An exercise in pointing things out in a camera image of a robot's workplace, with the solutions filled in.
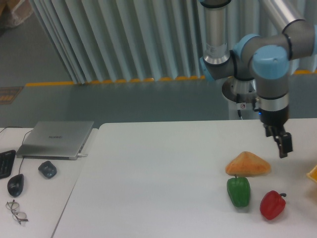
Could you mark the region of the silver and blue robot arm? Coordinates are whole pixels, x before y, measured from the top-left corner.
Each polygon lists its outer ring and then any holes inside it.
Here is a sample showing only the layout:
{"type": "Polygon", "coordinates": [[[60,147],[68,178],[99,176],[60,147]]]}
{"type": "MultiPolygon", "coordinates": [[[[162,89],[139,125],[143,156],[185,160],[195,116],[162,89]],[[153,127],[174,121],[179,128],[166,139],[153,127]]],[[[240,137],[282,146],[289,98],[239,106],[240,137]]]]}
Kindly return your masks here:
{"type": "Polygon", "coordinates": [[[278,35],[244,36],[233,49],[227,46],[226,16],[228,0],[203,0],[206,49],[200,58],[209,80],[232,76],[237,81],[254,82],[253,110],[258,112],[265,134],[273,137],[280,158],[292,150],[292,136],[284,129],[289,118],[288,77],[292,60],[317,53],[317,27],[286,0],[262,0],[278,35]]]}

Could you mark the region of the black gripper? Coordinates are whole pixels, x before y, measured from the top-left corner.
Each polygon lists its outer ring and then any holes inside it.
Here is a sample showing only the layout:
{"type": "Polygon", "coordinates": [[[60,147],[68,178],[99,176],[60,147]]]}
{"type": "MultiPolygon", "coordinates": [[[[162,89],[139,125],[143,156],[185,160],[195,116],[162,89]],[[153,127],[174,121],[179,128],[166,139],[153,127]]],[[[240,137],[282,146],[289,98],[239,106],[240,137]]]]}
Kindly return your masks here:
{"type": "Polygon", "coordinates": [[[272,136],[279,146],[280,158],[285,158],[293,151],[292,135],[285,131],[284,124],[289,119],[289,106],[279,111],[266,111],[260,108],[260,120],[265,128],[266,137],[272,136]]]}

